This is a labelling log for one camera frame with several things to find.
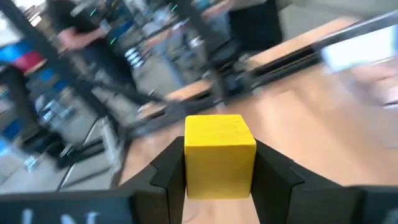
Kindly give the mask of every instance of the person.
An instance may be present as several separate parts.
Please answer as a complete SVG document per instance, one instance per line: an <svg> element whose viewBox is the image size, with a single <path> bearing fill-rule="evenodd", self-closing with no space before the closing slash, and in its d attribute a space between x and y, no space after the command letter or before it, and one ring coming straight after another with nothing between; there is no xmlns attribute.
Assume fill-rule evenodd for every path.
<svg viewBox="0 0 398 224"><path fill-rule="evenodd" d="M229 12L229 24L240 51L261 52L280 44L283 33L278 14L276 0L236 0Z"/></svg>
<svg viewBox="0 0 398 224"><path fill-rule="evenodd" d="M63 147L49 147L54 142L61 142L63 139L58 132L53 132L41 126L39 115L34 103L29 98L30 91L26 87L24 71L15 65L0 63L0 85L6 85L10 100L14 103L16 113L21 121L21 149L26 154L46 153L54 159L58 159Z"/></svg>
<svg viewBox="0 0 398 224"><path fill-rule="evenodd" d="M105 39L107 33L92 21L88 11L69 0L47 0L47 15L62 45L95 62L117 82L137 90L127 60L114 53ZM137 99L136 103L143 106L146 102Z"/></svg>

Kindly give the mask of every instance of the black shirt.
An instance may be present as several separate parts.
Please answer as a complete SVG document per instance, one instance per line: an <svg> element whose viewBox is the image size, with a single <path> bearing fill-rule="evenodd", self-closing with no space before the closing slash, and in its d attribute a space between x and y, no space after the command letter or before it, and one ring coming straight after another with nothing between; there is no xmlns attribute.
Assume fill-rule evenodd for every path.
<svg viewBox="0 0 398 224"><path fill-rule="evenodd" d="M74 27L78 33L89 33L99 25L93 22L90 13L69 0L51 0L47 3L47 14L52 20L52 27L57 33ZM85 47L84 53L114 54L105 39L98 39Z"/></svg>

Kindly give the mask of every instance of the man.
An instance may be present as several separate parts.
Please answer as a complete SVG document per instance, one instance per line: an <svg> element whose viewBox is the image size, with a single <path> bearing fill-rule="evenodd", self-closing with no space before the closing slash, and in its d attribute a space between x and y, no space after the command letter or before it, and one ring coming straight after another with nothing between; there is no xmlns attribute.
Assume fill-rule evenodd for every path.
<svg viewBox="0 0 398 224"><path fill-rule="evenodd" d="M7 38L0 40L2 49L14 45L17 49L23 42L23 36L14 26L7 23L1 30L7 33ZM1 53L0 61L0 85L6 85L10 100L14 103L15 112L21 122L19 137L21 149L26 154L46 153L54 159L59 158L63 151L63 139L59 133L52 132L49 128L41 126L40 118L35 110L34 102L29 98L30 91L26 87L24 73L36 67L41 61L41 56L34 50L28 50L26 45L19 50L5 50ZM57 147L51 147L55 142L60 142Z"/></svg>
<svg viewBox="0 0 398 224"><path fill-rule="evenodd" d="M279 0L284 6L288 2ZM233 35L240 43L242 52L260 52L283 41L276 0L235 0L229 12Z"/></svg>
<svg viewBox="0 0 398 224"><path fill-rule="evenodd" d="M92 21L86 10L69 0L47 0L47 13L60 42L68 50L79 51L119 83L137 89L130 65L122 55L114 53L104 39L106 32Z"/></svg>

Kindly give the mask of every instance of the wooden table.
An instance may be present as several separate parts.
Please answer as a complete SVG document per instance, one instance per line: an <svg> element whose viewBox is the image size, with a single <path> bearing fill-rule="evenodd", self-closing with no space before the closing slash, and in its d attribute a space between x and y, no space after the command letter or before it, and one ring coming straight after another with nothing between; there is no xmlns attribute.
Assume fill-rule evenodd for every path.
<svg viewBox="0 0 398 224"><path fill-rule="evenodd" d="M270 62L354 22L338 19L251 60L258 64ZM398 184L398 151L377 143L356 116L357 105L350 92L333 76L325 75L319 64L264 87L256 96L203 114L243 115L255 138L341 185ZM121 183L183 134L182 121L136 139L127 155ZM186 200L183 219L190 219L188 223L192 224L259 222L251 198Z"/></svg>

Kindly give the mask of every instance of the floor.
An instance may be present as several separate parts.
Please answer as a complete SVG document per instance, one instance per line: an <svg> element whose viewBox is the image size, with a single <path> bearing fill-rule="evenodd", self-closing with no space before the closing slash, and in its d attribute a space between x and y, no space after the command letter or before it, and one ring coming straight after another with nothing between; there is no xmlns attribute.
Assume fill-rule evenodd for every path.
<svg viewBox="0 0 398 224"><path fill-rule="evenodd" d="M315 11L310 6L301 6L299 4L290 5L280 12L286 40L340 16L342 16L340 12ZM142 90L156 90L158 94L166 95L179 88L161 58L151 58L144 66L143 71L143 75L137 75L137 80ZM187 80L192 79L191 74L185 73L185 76ZM134 121L137 111L136 106L126 103L121 97L109 98L109 94L103 91L96 91L96 94L100 99L108 100L108 102L120 112L119 114L125 122L130 123ZM62 133L69 141L81 142L84 136L90 131L90 127L95 118L78 99L72 101L80 110L63 128ZM97 127L94 127L94 130L91 132L91 138L97 138L99 135ZM3 183L0 185L0 194L54 191L59 188L60 182L66 174L68 179L62 190L108 189L111 180L111 174L109 172L105 172L102 175L98 175L80 184L70 185L74 181L92 173L107 169L109 167L108 164L105 155L102 154L74 165L68 172L66 169L56 170L53 163L49 160L42 159L42 162L32 173L28 173L21 166L14 167L12 170L5 172L4 175L8 178L4 179Z"/></svg>

